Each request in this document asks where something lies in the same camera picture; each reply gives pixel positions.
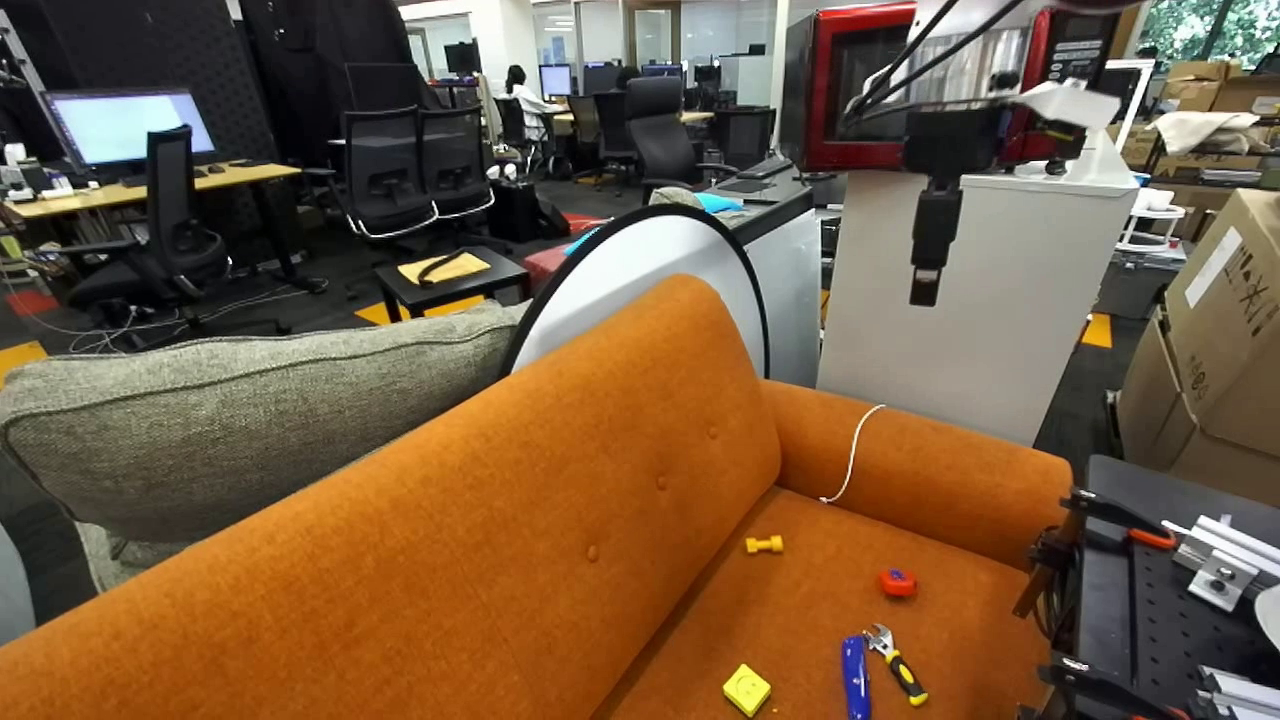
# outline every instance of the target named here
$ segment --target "orange sofa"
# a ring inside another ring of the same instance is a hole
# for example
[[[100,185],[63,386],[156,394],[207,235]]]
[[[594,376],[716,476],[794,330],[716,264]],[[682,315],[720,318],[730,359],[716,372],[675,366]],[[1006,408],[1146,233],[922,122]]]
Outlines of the orange sofa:
[[[1012,714],[1049,661],[1012,614],[1068,464],[908,412],[761,383],[723,302],[663,278],[449,416],[0,649],[16,714]],[[785,534],[785,553],[744,553]],[[876,576],[908,567],[916,601]]]

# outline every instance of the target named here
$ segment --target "sofa armrest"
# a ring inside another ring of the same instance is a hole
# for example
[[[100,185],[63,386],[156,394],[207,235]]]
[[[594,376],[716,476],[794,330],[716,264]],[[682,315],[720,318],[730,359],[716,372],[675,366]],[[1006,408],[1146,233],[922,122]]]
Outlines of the sofa armrest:
[[[831,496],[863,401],[794,383],[765,386],[785,473],[782,485]],[[883,408],[863,425],[840,509],[1025,567],[1032,538],[1064,521],[1074,468],[1036,449]]]

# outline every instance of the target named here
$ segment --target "gray pillow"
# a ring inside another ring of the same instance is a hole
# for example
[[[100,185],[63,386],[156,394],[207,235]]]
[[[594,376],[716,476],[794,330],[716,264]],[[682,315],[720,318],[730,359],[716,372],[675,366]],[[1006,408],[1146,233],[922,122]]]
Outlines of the gray pillow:
[[[521,307],[393,329],[54,356],[0,383],[16,464],[118,538],[188,545],[502,376]]]

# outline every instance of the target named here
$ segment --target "person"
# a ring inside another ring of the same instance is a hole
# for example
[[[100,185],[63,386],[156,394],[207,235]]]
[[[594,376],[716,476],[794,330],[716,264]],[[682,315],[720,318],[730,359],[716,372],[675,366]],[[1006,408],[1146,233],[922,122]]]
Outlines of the person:
[[[511,63],[511,68],[507,68],[507,97],[521,101],[526,140],[543,143],[543,140],[549,140],[549,122],[543,122],[549,103],[543,103],[526,80],[529,80],[526,68]]]

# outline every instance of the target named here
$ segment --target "blue object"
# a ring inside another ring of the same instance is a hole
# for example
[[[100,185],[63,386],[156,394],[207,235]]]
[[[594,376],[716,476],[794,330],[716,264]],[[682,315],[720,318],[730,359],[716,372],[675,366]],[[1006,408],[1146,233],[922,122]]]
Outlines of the blue object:
[[[692,199],[698,199],[698,209],[705,209],[705,210],[714,210],[714,214],[735,210],[735,209],[749,204],[749,199],[739,199],[739,196],[716,196],[716,192],[698,192]]]
[[[868,634],[849,634],[840,643],[840,672],[849,720],[872,720]]]

